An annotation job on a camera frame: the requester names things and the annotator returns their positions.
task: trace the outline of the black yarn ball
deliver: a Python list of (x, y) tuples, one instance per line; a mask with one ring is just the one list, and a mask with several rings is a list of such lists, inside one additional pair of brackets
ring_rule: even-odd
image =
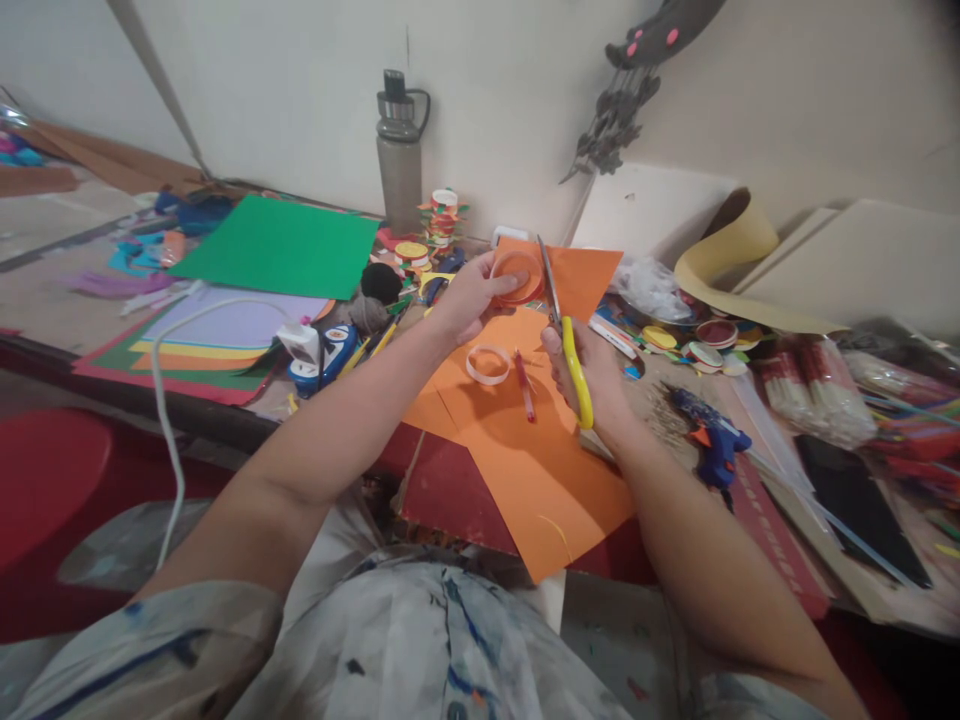
[(384, 305), (393, 305), (399, 300), (402, 289), (403, 280), (384, 263), (370, 263), (360, 276), (360, 292)]

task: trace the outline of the scissors handle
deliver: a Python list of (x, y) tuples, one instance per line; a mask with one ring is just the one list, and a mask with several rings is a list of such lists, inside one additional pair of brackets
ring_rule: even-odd
[(580, 427), (589, 430), (593, 427), (593, 402), (590, 400), (590, 390), (587, 387), (587, 378), (583, 374), (580, 358), (577, 357), (577, 344), (573, 336), (573, 321), (564, 317), (561, 321), (563, 329), (563, 355), (567, 359), (567, 369), (573, 378), (573, 387), (577, 391), (577, 404), (580, 406)]

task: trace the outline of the floor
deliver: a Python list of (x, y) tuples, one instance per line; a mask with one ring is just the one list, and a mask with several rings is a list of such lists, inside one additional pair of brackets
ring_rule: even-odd
[[(66, 392), (30, 378), (0, 370), (0, 421), (30, 410), (50, 407), (80, 407), (119, 418), (148, 432), (159, 433), (156, 422), (130, 415), (113, 407)], [(203, 440), (181, 438), (184, 454), (215, 464), (238, 468), (243, 453)], [(189, 532), (205, 505), (186, 508), (178, 534)], [(133, 589), (150, 572), (166, 520), (166, 509), (130, 511), (94, 533), (84, 547), (64, 563), (61, 577), (96, 584)], [(106, 568), (103, 557), (122, 557)], [(560, 585), (551, 587), (554, 597)], [(562, 605), (552, 603), (562, 619), (548, 618), (560, 627), (560, 635), (583, 662), (610, 688), (636, 718), (680, 717), (674, 669), (683, 665), (674, 656), (676, 623), (670, 623), (663, 597), (646, 588), (613, 583), (598, 578), (566, 573)], [(25, 690), (16, 676), (31, 677), (69, 640), (57, 636), (19, 646), (0, 646), (0, 717), (16, 707)]]

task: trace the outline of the person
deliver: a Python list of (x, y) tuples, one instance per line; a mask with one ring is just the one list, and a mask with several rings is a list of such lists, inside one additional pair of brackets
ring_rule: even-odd
[[(14, 717), (629, 717), (532, 607), (462, 556), (392, 546), (296, 608), (288, 598), (338, 497), (498, 312), (494, 298), (525, 280), (491, 278), (492, 264), (492, 252), (468, 263), (430, 316), (286, 421), (131, 603), (53, 658)], [(609, 345), (576, 333), (596, 431), (696, 651), (689, 712), (865, 717), (760, 550), (633, 415)], [(556, 331), (542, 341), (575, 404)]]

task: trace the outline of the scissors blade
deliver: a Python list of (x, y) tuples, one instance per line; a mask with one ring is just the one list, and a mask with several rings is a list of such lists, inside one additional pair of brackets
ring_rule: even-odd
[(557, 327), (560, 327), (560, 299), (557, 297), (557, 285), (553, 281), (553, 268), (550, 266), (550, 256), (547, 255), (547, 246), (543, 244), (540, 235), (537, 235), (537, 242), (540, 243), (540, 255), (543, 257), (543, 269), (547, 278), (547, 285), (550, 287), (550, 293), (547, 300), (550, 302), (551, 319)]

